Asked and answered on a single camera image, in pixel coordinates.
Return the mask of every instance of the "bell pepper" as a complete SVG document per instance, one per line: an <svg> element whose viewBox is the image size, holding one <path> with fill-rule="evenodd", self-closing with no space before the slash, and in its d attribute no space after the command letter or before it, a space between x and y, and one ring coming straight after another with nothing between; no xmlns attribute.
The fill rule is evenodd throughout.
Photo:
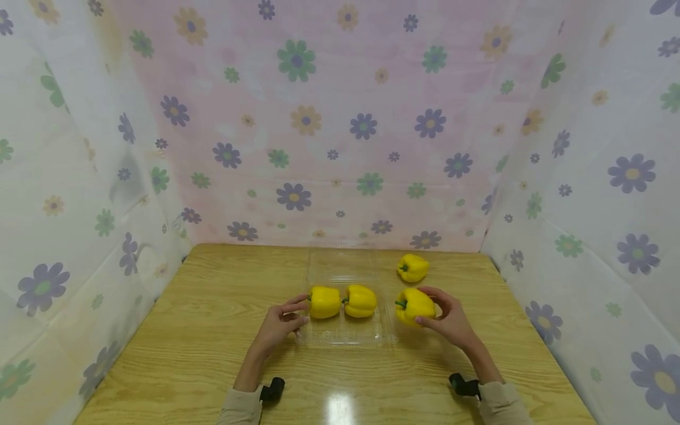
<svg viewBox="0 0 680 425"><path fill-rule="evenodd" d="M425 258L414 254L406 254L399 260L397 273L410 284L420 282L430 269L430 263Z"/></svg>
<svg viewBox="0 0 680 425"><path fill-rule="evenodd" d="M309 300L309 315L315 319L328 319L340 312L340 291L326 286L312 286Z"/></svg>
<svg viewBox="0 0 680 425"><path fill-rule="evenodd" d="M406 288L401 291L394 303L396 304L396 317L409 326L420 326L415 323L415 318L418 316L434 319L437 314L434 301L416 288Z"/></svg>
<svg viewBox="0 0 680 425"><path fill-rule="evenodd" d="M342 300L345 313L353 318L367 318L373 315L378 300L372 290L363 285L349 285L347 297Z"/></svg>

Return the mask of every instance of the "sleeve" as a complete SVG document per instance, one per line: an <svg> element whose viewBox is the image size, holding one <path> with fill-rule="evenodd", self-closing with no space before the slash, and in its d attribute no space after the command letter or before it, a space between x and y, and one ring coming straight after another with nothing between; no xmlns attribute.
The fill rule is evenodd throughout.
<svg viewBox="0 0 680 425"><path fill-rule="evenodd" d="M217 425L258 425L262 415L261 392L262 385L255 392L242 392L233 388L229 390Z"/></svg>
<svg viewBox="0 0 680 425"><path fill-rule="evenodd" d="M479 412L484 425L533 425L519 392L512 383L479 386Z"/></svg>

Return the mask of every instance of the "clear plastic container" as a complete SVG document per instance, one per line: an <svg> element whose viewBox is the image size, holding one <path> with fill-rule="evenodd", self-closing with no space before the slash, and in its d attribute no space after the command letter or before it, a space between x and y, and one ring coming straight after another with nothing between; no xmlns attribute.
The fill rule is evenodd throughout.
<svg viewBox="0 0 680 425"><path fill-rule="evenodd" d="M389 345L396 341L392 332L392 304L378 282L374 247L370 244L336 243L314 244L309 247L307 279L304 291L315 285L337 288L346 296L347 286L361 284L377 297L375 313L357 319L340 314L329 319L310 318L297 336L298 343L309 345Z"/></svg>

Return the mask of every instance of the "wood grain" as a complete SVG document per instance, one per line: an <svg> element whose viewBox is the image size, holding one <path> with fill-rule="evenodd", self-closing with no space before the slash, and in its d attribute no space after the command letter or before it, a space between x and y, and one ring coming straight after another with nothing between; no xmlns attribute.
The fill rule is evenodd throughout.
<svg viewBox="0 0 680 425"><path fill-rule="evenodd" d="M404 284L399 251L378 251L388 293ZM537 424L594 424L581 399L483 254L423 252L424 283L458 297ZM212 424L267 308L300 292L307 250L198 245L76 420L78 425ZM481 424L447 377L468 360L428 330L392 347L307 347L292 337L263 382L286 380L262 424Z"/></svg>

